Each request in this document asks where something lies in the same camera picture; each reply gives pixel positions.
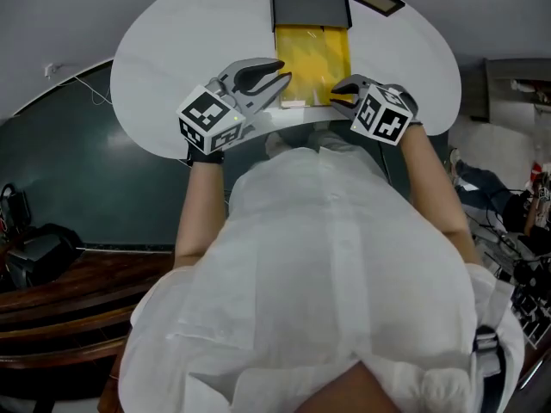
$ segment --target dark floor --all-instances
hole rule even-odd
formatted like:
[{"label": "dark floor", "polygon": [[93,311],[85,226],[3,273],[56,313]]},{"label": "dark floor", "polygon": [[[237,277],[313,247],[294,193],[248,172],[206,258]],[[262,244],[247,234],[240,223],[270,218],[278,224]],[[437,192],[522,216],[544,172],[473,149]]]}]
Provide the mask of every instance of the dark floor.
[{"label": "dark floor", "polygon": [[[109,73],[103,69],[85,79],[106,93]],[[409,194],[399,149],[383,145],[381,150],[344,121],[331,129],[366,148],[379,164],[384,154],[392,184]],[[311,125],[296,126],[282,136],[298,146],[311,131]],[[447,154],[447,141],[447,133],[432,139],[441,157]],[[264,137],[228,151],[226,188],[264,159]],[[189,169],[138,147],[113,108],[107,103],[95,106],[80,83],[55,91],[1,126],[0,160],[0,186],[12,182],[25,190],[34,225],[66,226],[86,243],[174,242]]]}]

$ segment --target oval table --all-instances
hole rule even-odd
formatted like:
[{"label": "oval table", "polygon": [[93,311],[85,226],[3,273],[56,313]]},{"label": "oval table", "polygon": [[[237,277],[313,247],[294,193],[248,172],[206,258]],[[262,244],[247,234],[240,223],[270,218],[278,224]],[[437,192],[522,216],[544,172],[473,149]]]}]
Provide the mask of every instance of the oval table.
[{"label": "oval table", "polygon": [[[353,0],[352,73],[407,88],[429,135],[447,131],[461,100],[457,63],[444,38],[406,5],[385,17]],[[231,62],[276,57],[269,0],[157,0],[128,29],[115,54],[111,94],[125,132],[145,150],[184,159],[176,109],[197,84]],[[281,109],[276,100],[243,140],[316,121],[342,120],[330,107]]]}]

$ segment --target white cable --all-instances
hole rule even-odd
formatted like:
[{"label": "white cable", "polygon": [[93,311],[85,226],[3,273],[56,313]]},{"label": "white cable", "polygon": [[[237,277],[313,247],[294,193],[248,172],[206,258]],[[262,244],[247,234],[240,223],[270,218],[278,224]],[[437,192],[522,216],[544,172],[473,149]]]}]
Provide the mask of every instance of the white cable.
[{"label": "white cable", "polygon": [[[92,102],[94,102],[94,105],[95,106],[101,106],[104,102],[106,102],[107,104],[110,104],[110,105],[113,105],[113,103],[108,100],[105,96],[109,95],[109,91],[111,90],[111,88],[109,87],[109,90],[107,92],[107,94],[105,94],[105,96],[103,96],[101,93],[99,93],[97,90],[94,90],[92,88],[92,86],[90,86],[88,83],[85,83],[82,79],[80,79],[79,77],[74,77],[77,81],[79,81],[80,83],[84,84],[88,89],[90,89],[92,91]],[[103,101],[100,102],[99,104],[97,102],[94,101],[94,94],[96,95],[99,95]]]}]

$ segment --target black glove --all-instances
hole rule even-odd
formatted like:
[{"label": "black glove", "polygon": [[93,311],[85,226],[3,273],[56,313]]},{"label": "black glove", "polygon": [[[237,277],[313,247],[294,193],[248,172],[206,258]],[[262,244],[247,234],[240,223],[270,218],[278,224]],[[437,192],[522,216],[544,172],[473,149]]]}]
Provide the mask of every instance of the black glove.
[{"label": "black glove", "polygon": [[188,159],[186,160],[186,163],[189,167],[191,167],[195,162],[216,163],[218,165],[222,165],[224,163],[224,152],[222,150],[218,150],[206,155],[193,144],[189,144]]}]

